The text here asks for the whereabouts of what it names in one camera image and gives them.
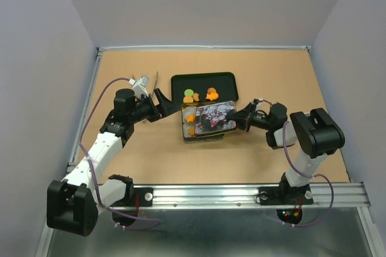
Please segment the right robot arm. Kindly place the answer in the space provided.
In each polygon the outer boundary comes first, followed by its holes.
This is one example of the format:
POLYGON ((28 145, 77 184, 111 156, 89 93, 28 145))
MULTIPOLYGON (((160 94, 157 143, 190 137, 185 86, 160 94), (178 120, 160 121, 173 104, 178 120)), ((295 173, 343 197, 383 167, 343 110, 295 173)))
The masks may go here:
POLYGON ((227 115, 239 129, 248 132, 251 127, 266 131, 266 142, 272 149, 283 148, 290 166, 273 192, 265 191, 268 200, 278 198, 291 203, 309 191, 312 179, 319 178, 318 167, 345 144, 345 135, 338 124, 323 108, 309 113, 287 114, 281 103, 270 105, 268 113, 261 112, 255 99, 238 112, 227 115))

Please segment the orange flower cookie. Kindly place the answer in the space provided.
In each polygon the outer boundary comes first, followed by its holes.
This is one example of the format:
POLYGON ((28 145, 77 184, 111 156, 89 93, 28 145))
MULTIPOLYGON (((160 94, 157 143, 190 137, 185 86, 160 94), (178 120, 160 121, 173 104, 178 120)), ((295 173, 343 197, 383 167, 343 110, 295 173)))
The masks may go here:
POLYGON ((194 127, 188 128, 188 134, 189 134, 190 136, 195 136, 195 128, 194 128, 194 127))

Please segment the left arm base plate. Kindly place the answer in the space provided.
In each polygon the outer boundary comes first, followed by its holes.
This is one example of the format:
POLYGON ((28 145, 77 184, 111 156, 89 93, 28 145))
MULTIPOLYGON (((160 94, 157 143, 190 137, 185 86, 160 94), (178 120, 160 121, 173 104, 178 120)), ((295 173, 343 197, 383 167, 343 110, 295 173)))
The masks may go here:
POLYGON ((112 204, 112 207, 152 207, 153 205, 152 187, 135 187, 132 198, 124 197, 112 204))

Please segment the gold cookie tin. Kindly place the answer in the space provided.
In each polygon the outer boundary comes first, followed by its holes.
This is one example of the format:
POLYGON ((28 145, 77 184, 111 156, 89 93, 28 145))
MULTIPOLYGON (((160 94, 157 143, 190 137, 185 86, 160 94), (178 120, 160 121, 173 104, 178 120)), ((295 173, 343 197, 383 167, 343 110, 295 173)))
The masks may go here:
POLYGON ((212 104, 211 102, 203 102, 203 103, 183 103, 180 111, 181 111, 181 122, 182 122, 182 138, 184 143, 193 144, 199 142, 215 142, 222 141, 224 138, 223 134, 217 135, 209 135, 209 136, 197 136, 194 132, 195 122, 188 122, 186 119, 191 115, 195 115, 196 109, 212 104))

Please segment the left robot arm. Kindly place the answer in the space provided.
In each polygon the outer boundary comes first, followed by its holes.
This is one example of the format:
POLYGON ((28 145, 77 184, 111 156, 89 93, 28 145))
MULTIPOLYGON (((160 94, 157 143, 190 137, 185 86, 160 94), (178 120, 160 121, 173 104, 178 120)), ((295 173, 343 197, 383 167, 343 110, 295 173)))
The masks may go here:
POLYGON ((101 186, 98 179, 124 148, 136 123, 144 119, 155 122, 179 111, 179 105, 172 103, 159 89, 154 93, 158 104, 149 96, 137 98, 131 89, 116 91, 113 109, 93 146, 84 151, 84 158, 69 174, 48 186, 46 225, 49 228, 88 236, 104 211, 138 220, 135 215, 126 215, 111 207, 116 202, 128 205, 133 201, 132 178, 115 174, 101 186))

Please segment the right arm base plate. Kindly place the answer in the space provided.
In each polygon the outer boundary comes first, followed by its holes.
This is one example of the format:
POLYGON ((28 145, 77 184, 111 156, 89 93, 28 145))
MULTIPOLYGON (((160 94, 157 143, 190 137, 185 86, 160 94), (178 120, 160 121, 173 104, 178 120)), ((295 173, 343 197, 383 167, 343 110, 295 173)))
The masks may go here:
POLYGON ((306 198, 306 192, 310 191, 309 186, 301 188, 289 187, 288 189, 280 189, 278 186, 260 186, 258 194, 260 204, 263 206, 285 206, 299 204, 313 205, 313 198, 306 198))

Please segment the metal tongs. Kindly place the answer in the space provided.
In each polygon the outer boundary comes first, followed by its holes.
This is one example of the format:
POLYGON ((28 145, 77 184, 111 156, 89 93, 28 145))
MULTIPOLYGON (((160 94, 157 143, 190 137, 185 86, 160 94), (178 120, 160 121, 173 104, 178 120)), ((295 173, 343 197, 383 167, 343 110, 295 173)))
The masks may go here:
MULTIPOLYGON (((159 71, 156 72, 155 81, 154 81, 154 85, 153 85, 153 91, 152 91, 151 94, 150 94, 150 98, 151 98, 151 99, 153 99, 153 97, 154 97, 154 91, 155 91, 155 89, 157 88, 158 81, 159 81, 159 71)), ((143 124, 145 124, 146 122, 147 122, 147 119, 144 119, 144 120, 142 121, 143 124)))

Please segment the gold tin lid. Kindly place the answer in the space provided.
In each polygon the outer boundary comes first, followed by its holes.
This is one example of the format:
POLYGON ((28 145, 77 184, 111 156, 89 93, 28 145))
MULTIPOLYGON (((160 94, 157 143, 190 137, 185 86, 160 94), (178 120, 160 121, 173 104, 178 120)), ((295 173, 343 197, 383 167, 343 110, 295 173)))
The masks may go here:
POLYGON ((228 114, 236 112, 234 101, 200 106, 195 111, 194 133, 196 137, 207 137, 235 131, 237 123, 228 120, 228 114))

